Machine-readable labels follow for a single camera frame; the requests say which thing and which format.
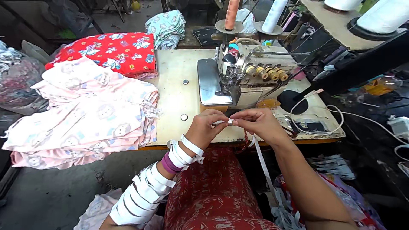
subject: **forearm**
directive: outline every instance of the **forearm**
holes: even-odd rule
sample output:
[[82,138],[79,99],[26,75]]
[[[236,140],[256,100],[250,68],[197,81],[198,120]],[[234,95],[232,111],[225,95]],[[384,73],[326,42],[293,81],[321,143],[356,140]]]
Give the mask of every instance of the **forearm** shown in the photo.
[[[178,156],[180,154],[186,154],[191,159],[196,156],[196,154],[188,149],[182,142],[178,142],[177,145],[180,147],[177,148]],[[176,152],[176,148],[173,147],[171,151]],[[134,177],[134,183],[125,190],[120,200],[114,205],[110,215],[108,215],[102,223],[100,230],[137,229],[131,226],[131,224],[136,225],[145,221],[132,220],[132,218],[135,216],[149,217],[149,215],[152,216],[154,214],[154,211],[147,210],[154,210],[163,196],[168,194],[170,188],[174,185],[174,182],[171,182],[171,180],[175,177],[175,173],[167,171],[163,164],[165,163],[162,163],[162,161],[156,162],[154,165],[143,169],[138,176]]]
[[291,199],[306,221],[331,220],[353,224],[341,200],[309,166],[291,140],[271,146]]

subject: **red printed fabric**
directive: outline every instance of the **red printed fabric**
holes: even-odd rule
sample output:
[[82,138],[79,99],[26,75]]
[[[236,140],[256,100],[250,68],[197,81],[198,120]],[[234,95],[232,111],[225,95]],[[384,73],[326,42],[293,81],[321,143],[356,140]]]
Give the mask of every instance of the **red printed fabric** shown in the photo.
[[86,56],[100,66],[134,78],[142,73],[156,72],[153,43],[153,34],[140,32],[88,36],[61,49],[45,69],[51,69],[56,62]]
[[262,219],[256,198],[232,148],[206,149],[203,164],[176,175],[164,229],[280,230]]

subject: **concrete floor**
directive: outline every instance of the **concrete floor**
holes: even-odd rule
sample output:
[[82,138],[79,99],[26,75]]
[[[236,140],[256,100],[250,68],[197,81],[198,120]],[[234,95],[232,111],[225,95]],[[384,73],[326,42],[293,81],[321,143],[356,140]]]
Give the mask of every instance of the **concrete floor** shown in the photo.
[[[144,32],[145,22],[161,12],[160,1],[145,1],[139,12],[123,14],[125,23],[116,12],[93,16],[104,33]],[[102,161],[64,170],[22,168],[6,195],[6,205],[0,208],[0,229],[71,230],[96,194],[111,188],[126,189],[136,173],[161,160],[165,153],[113,153]]]
[[122,22],[119,14],[115,11],[110,11],[107,14],[99,11],[92,16],[104,33],[145,32],[145,22],[154,15],[162,13],[162,5],[160,1],[143,1],[140,4],[141,9],[133,12],[133,14],[122,14],[125,23]]

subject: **white thread spool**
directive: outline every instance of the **white thread spool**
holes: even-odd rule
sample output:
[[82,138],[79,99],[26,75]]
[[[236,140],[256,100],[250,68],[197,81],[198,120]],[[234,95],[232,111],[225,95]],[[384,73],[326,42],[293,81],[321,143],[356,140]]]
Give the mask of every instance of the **white thread spool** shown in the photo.
[[358,19],[357,25],[374,33],[389,34],[408,20],[409,0],[380,0]]
[[281,14],[284,11],[285,5],[287,4],[288,0],[275,0],[273,5],[268,12],[267,17],[264,20],[263,26],[261,29],[267,33],[271,33],[276,27],[277,22],[280,19]]
[[356,9],[359,5],[359,3],[361,3],[362,0],[325,0],[324,3],[325,5],[334,8],[334,9],[338,9],[338,10],[342,10],[342,11],[350,11],[353,9]]

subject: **light blue printed fabric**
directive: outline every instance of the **light blue printed fabric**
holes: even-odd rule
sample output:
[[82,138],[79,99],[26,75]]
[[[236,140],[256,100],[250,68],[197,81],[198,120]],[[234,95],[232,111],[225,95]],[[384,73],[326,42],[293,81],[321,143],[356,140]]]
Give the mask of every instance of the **light blue printed fabric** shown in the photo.
[[148,33],[153,34],[155,50],[172,50],[184,39],[184,20],[179,10],[160,13],[150,18],[145,27]]

